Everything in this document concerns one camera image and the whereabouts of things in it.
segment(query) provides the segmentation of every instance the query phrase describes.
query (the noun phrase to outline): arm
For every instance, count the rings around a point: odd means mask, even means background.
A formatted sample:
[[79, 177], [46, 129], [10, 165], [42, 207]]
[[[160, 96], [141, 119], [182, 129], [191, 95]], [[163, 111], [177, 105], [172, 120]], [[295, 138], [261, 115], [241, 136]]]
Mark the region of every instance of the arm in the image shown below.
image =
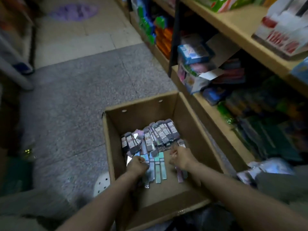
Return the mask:
[[57, 231], [107, 231], [111, 228], [129, 190], [148, 169], [144, 158], [134, 156], [121, 175], [104, 192], [61, 225]]
[[308, 220], [287, 205], [199, 163], [188, 148], [174, 146], [170, 163], [198, 178], [245, 230], [308, 230]]

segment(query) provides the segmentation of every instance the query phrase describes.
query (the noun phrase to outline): hand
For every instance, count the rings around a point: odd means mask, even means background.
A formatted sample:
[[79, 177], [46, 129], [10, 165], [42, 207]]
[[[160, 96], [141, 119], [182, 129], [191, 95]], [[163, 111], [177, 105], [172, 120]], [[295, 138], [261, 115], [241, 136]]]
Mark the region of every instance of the hand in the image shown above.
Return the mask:
[[128, 163], [126, 172], [132, 174], [136, 178], [141, 177], [149, 168], [149, 165], [144, 161], [145, 159], [143, 157], [134, 156], [133, 159]]
[[[194, 157], [189, 148], [180, 147], [177, 144], [173, 144], [171, 146], [170, 151], [171, 159], [170, 164], [179, 167], [181, 170], [186, 170], [189, 172], [189, 169], [192, 167], [194, 163], [198, 163], [197, 159]], [[200, 179], [193, 175], [193, 180], [197, 184], [197, 186], [201, 186]]]

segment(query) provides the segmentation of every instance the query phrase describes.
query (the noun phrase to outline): stacked orange package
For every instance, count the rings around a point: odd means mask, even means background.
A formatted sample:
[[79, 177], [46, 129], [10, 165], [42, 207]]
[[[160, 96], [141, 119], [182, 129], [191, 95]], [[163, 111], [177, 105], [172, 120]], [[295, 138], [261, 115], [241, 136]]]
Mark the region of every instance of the stacked orange package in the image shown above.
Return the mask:
[[165, 28], [165, 29], [161, 29], [159, 27], [155, 28], [156, 45], [168, 60], [170, 58], [170, 53], [171, 53], [172, 33], [173, 33], [172, 28]]

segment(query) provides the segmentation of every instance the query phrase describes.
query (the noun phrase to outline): open cardboard box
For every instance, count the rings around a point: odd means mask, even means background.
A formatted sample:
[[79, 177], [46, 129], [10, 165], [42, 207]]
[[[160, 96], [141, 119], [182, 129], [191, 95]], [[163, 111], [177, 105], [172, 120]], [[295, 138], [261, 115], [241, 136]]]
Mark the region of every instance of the open cardboard box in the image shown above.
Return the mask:
[[[126, 170], [120, 136], [168, 118], [173, 120], [181, 138], [198, 161], [227, 173], [183, 93], [173, 91], [106, 108], [103, 127], [111, 183]], [[149, 189], [138, 188], [126, 198], [116, 218], [118, 230], [143, 230], [213, 201], [204, 187], [195, 186], [190, 175], [179, 183], [174, 166], [168, 164], [168, 151], [164, 152], [164, 157], [167, 180], [160, 184], [152, 182]]]

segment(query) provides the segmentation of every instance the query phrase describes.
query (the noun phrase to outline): person's right hand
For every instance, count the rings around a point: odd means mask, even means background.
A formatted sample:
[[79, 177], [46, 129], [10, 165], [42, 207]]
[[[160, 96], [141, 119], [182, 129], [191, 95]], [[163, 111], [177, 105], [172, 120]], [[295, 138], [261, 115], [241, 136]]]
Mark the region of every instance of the person's right hand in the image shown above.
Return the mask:
[[[171, 146], [170, 151], [171, 159], [170, 164], [175, 165], [176, 167], [179, 167], [181, 170], [190, 171], [190, 167], [197, 161], [197, 159], [194, 157], [194, 155], [191, 153], [189, 148], [180, 147], [177, 144], [173, 144]], [[201, 186], [200, 179], [195, 176], [193, 176], [193, 180], [198, 186]]]

